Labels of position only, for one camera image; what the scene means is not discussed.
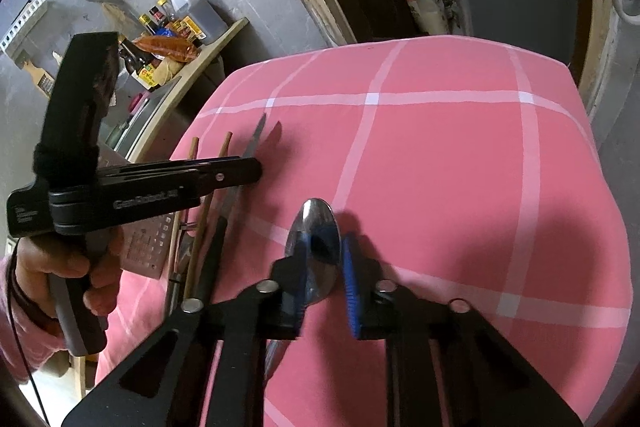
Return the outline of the person's left hand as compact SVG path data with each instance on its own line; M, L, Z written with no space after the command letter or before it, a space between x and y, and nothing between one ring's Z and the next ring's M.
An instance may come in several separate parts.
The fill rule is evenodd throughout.
M17 243L15 275L17 285L48 317L56 317L54 298L49 288L50 274L62 279L81 279L88 275L90 287L84 303L94 315L106 317L117 305L120 278L122 229L111 229L107 253L95 265L52 236L24 237Z

